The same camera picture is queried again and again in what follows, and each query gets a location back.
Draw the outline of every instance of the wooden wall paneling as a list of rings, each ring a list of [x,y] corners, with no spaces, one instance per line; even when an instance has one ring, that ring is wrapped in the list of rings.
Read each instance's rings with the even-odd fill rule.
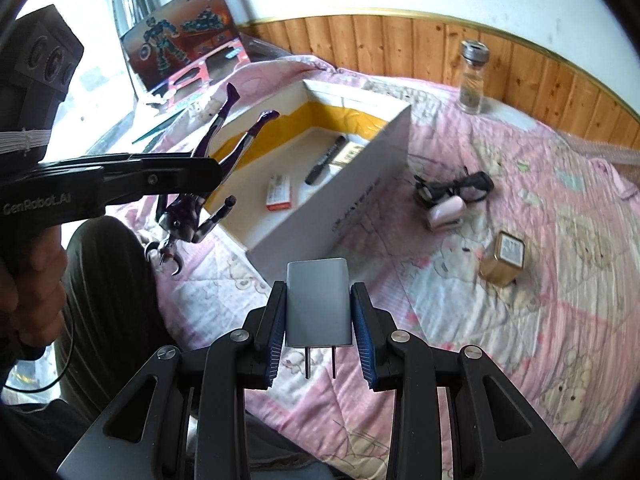
[[[382,18],[385,47],[385,75],[412,77],[414,74],[414,32],[411,18]]]
[[[531,115],[540,90],[545,57],[519,44],[513,45],[503,102]]]
[[[631,145],[631,147],[634,150],[640,150],[640,123],[638,124],[638,127],[636,128],[636,140]]]
[[[287,29],[287,37],[291,52],[294,54],[311,54],[311,44],[309,43],[309,34],[306,31],[306,23],[304,18],[296,18],[284,22]]]
[[[324,59],[327,63],[335,64],[329,18],[326,16],[305,18],[305,24],[311,53]]]
[[[620,110],[615,126],[613,126],[609,139],[610,144],[631,148],[640,129],[640,123],[626,110]]]
[[[562,111],[558,129],[583,137],[593,115],[600,90],[582,74],[576,74],[569,99]]]
[[[596,102],[591,123],[587,127],[584,138],[608,142],[620,116],[620,104],[611,96],[600,92]]]
[[[271,43],[291,52],[289,35],[287,34],[285,22],[267,23],[267,30],[269,31],[269,37],[271,38],[269,41],[271,41]]]
[[[444,23],[413,19],[414,78],[442,83]]]
[[[480,41],[489,47],[489,62],[484,68],[484,95],[501,101],[507,89],[513,42],[485,32],[480,33]]]
[[[358,70],[365,74],[385,73],[385,47],[382,39],[382,16],[354,16]]]
[[[249,25],[248,27],[243,27],[242,32],[248,34],[249,36],[253,36],[254,38],[259,38],[263,41],[271,41],[271,35],[269,34],[269,25],[267,23],[258,23],[256,25]]]
[[[329,16],[329,31],[334,46],[335,65],[358,70],[358,49],[350,15]]]
[[[532,117],[557,128],[574,83],[574,75],[568,66],[546,58]]]
[[[461,25],[445,26],[445,50],[442,68],[442,82],[451,86],[460,85],[462,74],[462,58],[460,57],[460,43],[463,40],[478,40],[480,33],[474,28]]]

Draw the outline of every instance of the toy box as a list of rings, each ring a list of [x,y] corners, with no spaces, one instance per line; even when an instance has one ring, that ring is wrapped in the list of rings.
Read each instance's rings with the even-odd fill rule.
[[[121,41],[132,71],[167,108],[249,63],[224,0],[172,0]]]
[[[286,278],[289,262],[324,257],[405,167],[411,110],[389,96],[304,80],[228,122],[210,155],[221,160],[270,108],[281,116],[264,127],[206,207],[217,209],[231,194],[238,199],[218,233],[271,285]],[[307,185],[305,177],[340,135],[364,149],[346,164],[328,166]],[[274,175],[290,181],[290,208],[267,208]]]

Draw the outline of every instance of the window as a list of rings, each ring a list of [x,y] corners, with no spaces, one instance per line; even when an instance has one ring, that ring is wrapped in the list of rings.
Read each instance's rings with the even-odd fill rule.
[[[29,0],[20,16],[54,4],[84,45],[60,105],[46,160],[84,155],[134,107],[134,90],[106,0]]]

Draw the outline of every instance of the person's knee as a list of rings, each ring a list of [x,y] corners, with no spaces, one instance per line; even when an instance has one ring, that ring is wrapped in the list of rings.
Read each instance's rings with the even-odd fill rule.
[[[142,246],[120,220],[111,216],[91,218],[76,229],[69,241],[67,270],[71,274],[83,273],[83,266],[115,264],[123,254],[130,257],[136,251],[142,254]]]
[[[90,218],[76,229],[69,241],[67,251],[73,252],[79,246],[93,245],[100,240],[112,240],[116,243],[123,237],[130,236],[130,229],[113,216]]]

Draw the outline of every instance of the elastic band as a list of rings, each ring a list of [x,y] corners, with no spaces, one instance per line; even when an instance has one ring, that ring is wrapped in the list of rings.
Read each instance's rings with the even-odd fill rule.
[[[0,155],[13,152],[27,153],[31,148],[47,146],[50,138],[51,130],[0,132]]]

